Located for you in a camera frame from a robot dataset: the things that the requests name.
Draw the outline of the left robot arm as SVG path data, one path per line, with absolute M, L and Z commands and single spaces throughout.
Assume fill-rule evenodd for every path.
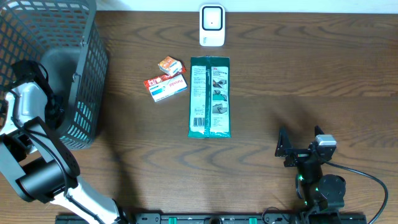
M 115 200 L 93 189 L 80 175 L 56 127 L 62 97 L 49 85 L 49 73 L 32 60 L 13 63 L 16 80 L 7 86 L 1 130 L 1 174 L 26 202 L 59 205 L 87 223 L 134 223 Z

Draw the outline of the green white wipes packet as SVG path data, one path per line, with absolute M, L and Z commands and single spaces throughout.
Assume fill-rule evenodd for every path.
M 192 57 L 188 137 L 230 138 L 230 58 Z

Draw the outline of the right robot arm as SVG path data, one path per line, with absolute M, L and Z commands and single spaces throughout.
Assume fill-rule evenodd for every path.
M 290 216 L 289 223 L 341 223 L 338 210 L 345 205 L 345 179 L 322 171 L 322 165 L 336 150 L 336 140 L 319 126 L 315 126 L 314 133 L 315 140 L 307 148 L 297 149 L 285 128 L 279 129 L 275 156 L 285 159 L 285 167 L 297 168 L 296 194 L 305 202 L 301 211 Z

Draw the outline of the white Panadol medicine box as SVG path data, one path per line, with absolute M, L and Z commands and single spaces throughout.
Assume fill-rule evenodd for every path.
M 162 81 L 149 88 L 149 92 L 155 102 L 163 100 L 187 89 L 187 83 L 183 75 L 177 75 L 171 79 Z

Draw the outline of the orange small carton box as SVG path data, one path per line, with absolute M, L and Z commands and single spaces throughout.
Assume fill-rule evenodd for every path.
M 161 62 L 159 62 L 158 66 L 161 71 L 170 76 L 176 75 L 183 69 L 182 63 L 170 56 L 167 56 Z

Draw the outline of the red snack stick sachet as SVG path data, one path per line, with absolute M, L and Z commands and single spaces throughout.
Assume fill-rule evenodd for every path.
M 149 90 L 149 88 L 151 86 L 154 86 L 154 85 L 164 82 L 166 80 L 170 80 L 171 78 L 176 77 L 177 75 L 181 75 L 181 74 L 185 73 L 186 71 L 187 70 L 186 70 L 185 66 L 183 66 L 182 69 L 179 70 L 175 75 L 168 75 L 168 74 L 164 73 L 163 75 L 159 75 L 157 77 L 145 80 L 144 85 Z

